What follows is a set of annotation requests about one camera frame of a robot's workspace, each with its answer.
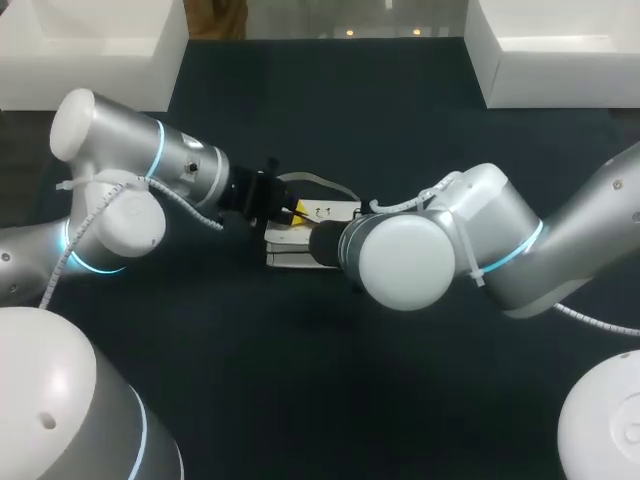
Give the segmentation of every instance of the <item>yellow object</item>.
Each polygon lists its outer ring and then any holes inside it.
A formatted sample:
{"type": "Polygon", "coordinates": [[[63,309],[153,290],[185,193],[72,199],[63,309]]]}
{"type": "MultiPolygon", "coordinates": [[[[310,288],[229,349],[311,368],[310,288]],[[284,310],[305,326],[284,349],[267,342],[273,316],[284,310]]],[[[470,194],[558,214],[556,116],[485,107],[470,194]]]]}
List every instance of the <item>yellow object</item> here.
{"type": "MultiPolygon", "coordinates": [[[[302,203],[302,200],[298,200],[296,211],[302,213],[303,215],[309,215],[309,212],[307,212],[307,209],[305,208],[304,203],[302,203]]],[[[301,217],[300,215],[294,215],[293,220],[291,221],[291,226],[295,227],[296,225],[302,225],[304,222],[305,220],[303,217],[301,217]]]]}

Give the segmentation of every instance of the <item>floor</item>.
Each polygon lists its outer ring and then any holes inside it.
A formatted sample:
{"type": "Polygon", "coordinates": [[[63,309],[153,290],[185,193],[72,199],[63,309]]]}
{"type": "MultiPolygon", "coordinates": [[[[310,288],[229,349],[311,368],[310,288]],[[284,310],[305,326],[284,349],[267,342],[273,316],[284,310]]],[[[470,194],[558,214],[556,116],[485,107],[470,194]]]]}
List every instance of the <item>floor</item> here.
{"type": "Polygon", "coordinates": [[[249,39],[462,36],[468,0],[248,0],[249,39]]]}
{"type": "Polygon", "coordinates": [[[0,111],[0,226],[24,221],[50,161],[51,112],[0,111]]]}

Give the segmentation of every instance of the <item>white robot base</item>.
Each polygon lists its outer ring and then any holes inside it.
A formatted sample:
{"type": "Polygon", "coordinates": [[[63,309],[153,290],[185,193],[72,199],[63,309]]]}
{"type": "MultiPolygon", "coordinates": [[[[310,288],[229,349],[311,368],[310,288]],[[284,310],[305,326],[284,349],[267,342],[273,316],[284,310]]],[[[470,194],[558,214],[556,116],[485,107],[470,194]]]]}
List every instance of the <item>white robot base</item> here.
{"type": "Polygon", "coordinates": [[[0,480],[183,480],[138,393],[62,317],[0,309],[0,480]]]}
{"type": "Polygon", "coordinates": [[[640,351],[610,358],[576,384],[558,449],[568,480],[640,478],[640,351]]]}

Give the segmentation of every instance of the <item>white robotic arm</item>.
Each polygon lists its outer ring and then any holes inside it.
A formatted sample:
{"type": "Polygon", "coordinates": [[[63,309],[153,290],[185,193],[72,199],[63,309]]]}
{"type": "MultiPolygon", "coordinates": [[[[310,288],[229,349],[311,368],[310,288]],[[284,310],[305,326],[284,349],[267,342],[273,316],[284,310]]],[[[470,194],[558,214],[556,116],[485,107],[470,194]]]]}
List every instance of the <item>white robotic arm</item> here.
{"type": "Polygon", "coordinates": [[[231,165],[219,148],[86,89],[62,102],[51,150],[71,167],[73,179],[59,185],[73,190],[71,213],[46,225],[0,230],[0,305],[41,294],[56,270],[115,274],[153,250],[166,222],[149,187],[216,229],[221,225],[202,213],[237,211],[249,221],[288,224],[297,208],[273,166],[252,171],[231,165]],[[70,246],[61,269],[58,260],[70,246]]]}
{"type": "Polygon", "coordinates": [[[640,249],[638,185],[640,144],[543,221],[498,167],[479,165],[403,204],[321,224],[311,252],[396,310],[427,307],[470,275],[507,315],[531,317],[640,249]]]}

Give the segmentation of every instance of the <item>white cap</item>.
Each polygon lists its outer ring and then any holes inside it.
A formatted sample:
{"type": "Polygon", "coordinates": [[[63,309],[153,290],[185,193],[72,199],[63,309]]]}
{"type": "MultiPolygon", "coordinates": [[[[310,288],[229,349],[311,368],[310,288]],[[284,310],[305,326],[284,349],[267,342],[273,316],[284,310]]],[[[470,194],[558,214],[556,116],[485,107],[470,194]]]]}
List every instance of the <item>white cap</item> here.
{"type": "Polygon", "coordinates": [[[63,162],[73,160],[87,138],[93,121],[95,96],[91,90],[78,88],[60,104],[51,125],[51,152],[63,162]]]}
{"type": "Polygon", "coordinates": [[[399,215],[377,225],[360,251],[359,271],[369,294],[394,310],[431,305],[449,288],[455,254],[431,220],[399,215]]]}
{"type": "Polygon", "coordinates": [[[568,480],[640,478],[640,351],[601,363],[576,384],[558,448],[568,480]]]}
{"type": "Polygon", "coordinates": [[[95,384],[80,330],[45,310],[0,308],[0,479],[47,470],[84,422],[95,384]]]}
{"type": "MultiPolygon", "coordinates": [[[[112,183],[100,180],[110,178],[112,182],[128,184],[137,177],[120,170],[105,170],[94,177],[85,188],[87,210],[95,211],[107,194],[113,190],[112,183]]],[[[127,188],[95,219],[91,226],[100,242],[116,255],[137,258],[151,252],[162,241],[167,221],[158,200],[148,191],[145,183],[136,183],[127,188]]]]}

